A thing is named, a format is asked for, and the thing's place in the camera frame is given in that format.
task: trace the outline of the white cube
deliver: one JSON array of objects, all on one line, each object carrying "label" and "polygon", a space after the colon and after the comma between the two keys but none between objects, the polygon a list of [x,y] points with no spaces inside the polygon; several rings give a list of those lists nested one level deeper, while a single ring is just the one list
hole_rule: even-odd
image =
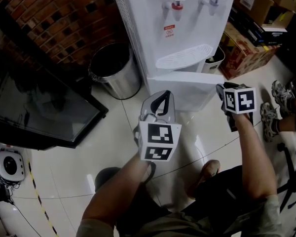
[{"label": "white cube", "polygon": [[177,148],[180,124],[139,121],[139,152],[142,160],[169,161]]},{"label": "white cube", "polygon": [[227,111],[242,114],[257,110],[255,88],[228,88],[223,90],[223,94]]}]

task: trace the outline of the person's left arm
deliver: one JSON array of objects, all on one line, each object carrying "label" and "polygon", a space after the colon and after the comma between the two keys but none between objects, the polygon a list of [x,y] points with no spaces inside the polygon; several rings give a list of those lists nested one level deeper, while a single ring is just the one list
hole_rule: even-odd
[{"label": "person's left arm", "polygon": [[133,156],[96,192],[82,219],[96,219],[114,229],[118,217],[131,204],[148,166],[149,162],[140,160],[139,154]]}]

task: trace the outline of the sneaker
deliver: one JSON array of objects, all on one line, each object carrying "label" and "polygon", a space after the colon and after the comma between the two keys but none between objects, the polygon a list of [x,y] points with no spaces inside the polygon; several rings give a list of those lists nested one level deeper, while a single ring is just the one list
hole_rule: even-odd
[{"label": "sneaker", "polygon": [[266,142],[271,142],[278,133],[272,130],[272,123],[277,119],[276,110],[270,103],[264,103],[260,109],[261,121],[263,123],[263,138]]},{"label": "sneaker", "polygon": [[191,187],[189,187],[189,189],[186,193],[188,195],[188,197],[190,199],[195,200],[194,192],[195,192],[197,186],[200,183],[205,182],[209,178],[216,176],[219,173],[220,168],[221,168],[221,163],[219,162],[219,160],[209,160],[207,163],[205,163],[205,165],[203,166],[203,168],[201,170],[201,174],[200,174],[198,181],[195,182]]},{"label": "sneaker", "polygon": [[280,106],[282,118],[292,114],[292,111],[288,108],[288,101],[294,98],[291,90],[286,90],[284,86],[276,80],[272,84],[272,96],[275,102]]}]

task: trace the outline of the white water dispenser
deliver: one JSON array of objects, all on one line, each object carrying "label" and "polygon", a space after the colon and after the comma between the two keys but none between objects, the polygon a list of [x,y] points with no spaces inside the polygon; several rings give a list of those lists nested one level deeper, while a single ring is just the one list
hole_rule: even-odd
[{"label": "white water dispenser", "polygon": [[202,109],[219,75],[201,73],[218,48],[233,0],[116,0],[145,84],[170,90],[181,111]]}]

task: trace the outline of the forearm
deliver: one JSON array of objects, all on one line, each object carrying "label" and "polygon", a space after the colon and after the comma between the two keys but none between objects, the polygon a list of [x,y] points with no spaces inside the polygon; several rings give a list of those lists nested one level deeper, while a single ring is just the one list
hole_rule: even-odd
[{"label": "forearm", "polygon": [[98,219],[114,227],[131,204],[147,168],[148,162],[140,160],[138,154],[132,157],[96,192],[82,219]]},{"label": "forearm", "polygon": [[276,175],[260,139],[244,115],[235,117],[242,151],[244,189],[252,199],[277,194]]}]

